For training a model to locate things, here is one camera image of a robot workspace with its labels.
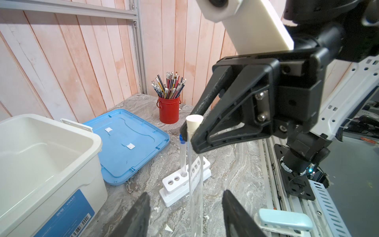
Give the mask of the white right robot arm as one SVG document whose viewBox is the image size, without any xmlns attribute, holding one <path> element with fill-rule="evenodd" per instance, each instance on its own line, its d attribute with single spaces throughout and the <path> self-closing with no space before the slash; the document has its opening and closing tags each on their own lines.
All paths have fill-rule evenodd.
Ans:
<svg viewBox="0 0 379 237">
<path fill-rule="evenodd" d="M 330 154 L 333 139 L 379 84 L 378 1 L 287 1 L 283 18 L 269 1 L 198 1 L 222 22 L 237 56 L 224 57 L 181 128 L 202 154 L 276 136 L 285 190 L 314 200 L 306 179 Z M 282 19 L 293 22 L 286 26 Z"/>
</svg>

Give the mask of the cork-stoppered test tube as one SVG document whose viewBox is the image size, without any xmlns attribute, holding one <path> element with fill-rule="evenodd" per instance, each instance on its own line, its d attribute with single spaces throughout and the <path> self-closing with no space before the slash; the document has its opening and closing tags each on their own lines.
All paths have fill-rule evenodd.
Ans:
<svg viewBox="0 0 379 237">
<path fill-rule="evenodd" d="M 201 115 L 189 115 L 186 117 L 187 138 L 188 138 L 188 163 L 189 163 L 189 216 L 190 216 L 190 235 L 201 237 L 203 231 L 203 160 L 193 150 L 191 139 L 203 121 Z"/>
</svg>

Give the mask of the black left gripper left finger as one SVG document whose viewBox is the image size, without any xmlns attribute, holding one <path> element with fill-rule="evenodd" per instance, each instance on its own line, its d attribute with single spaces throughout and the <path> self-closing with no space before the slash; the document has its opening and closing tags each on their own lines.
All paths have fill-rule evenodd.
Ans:
<svg viewBox="0 0 379 237">
<path fill-rule="evenodd" d="M 151 215 L 150 196 L 142 193 L 109 237 L 146 237 Z"/>
</svg>

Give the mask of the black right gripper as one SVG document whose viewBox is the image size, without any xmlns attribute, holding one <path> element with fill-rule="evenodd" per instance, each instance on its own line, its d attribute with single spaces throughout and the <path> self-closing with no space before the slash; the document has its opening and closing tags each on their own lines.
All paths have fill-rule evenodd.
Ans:
<svg viewBox="0 0 379 237">
<path fill-rule="evenodd" d="M 215 66 L 192 115 L 203 116 L 213 100 L 221 99 L 202 121 L 190 142 L 198 153 L 235 143 L 287 138 L 318 122 L 326 68 L 334 60 L 325 47 L 265 53 L 257 59 L 279 64 Z M 187 138 L 187 122 L 180 134 Z"/>
</svg>

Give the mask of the blue-capped test tube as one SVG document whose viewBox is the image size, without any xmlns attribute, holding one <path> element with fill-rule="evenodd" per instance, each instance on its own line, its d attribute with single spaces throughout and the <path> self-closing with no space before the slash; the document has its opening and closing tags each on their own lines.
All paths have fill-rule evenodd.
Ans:
<svg viewBox="0 0 379 237">
<path fill-rule="evenodd" d="M 186 141 L 183 139 L 182 135 L 179 136 L 180 139 L 180 168 L 181 168 L 181 176 L 186 177 L 187 176 L 187 170 L 186 170 L 186 158 L 187 158 L 187 147 L 186 147 Z"/>
</svg>

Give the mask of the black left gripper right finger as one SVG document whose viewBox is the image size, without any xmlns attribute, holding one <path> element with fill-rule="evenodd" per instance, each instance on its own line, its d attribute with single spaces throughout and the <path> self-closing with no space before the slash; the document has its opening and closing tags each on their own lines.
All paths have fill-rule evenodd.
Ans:
<svg viewBox="0 0 379 237">
<path fill-rule="evenodd" d="M 230 190 L 223 192 L 222 207 L 227 237 L 266 237 Z"/>
</svg>

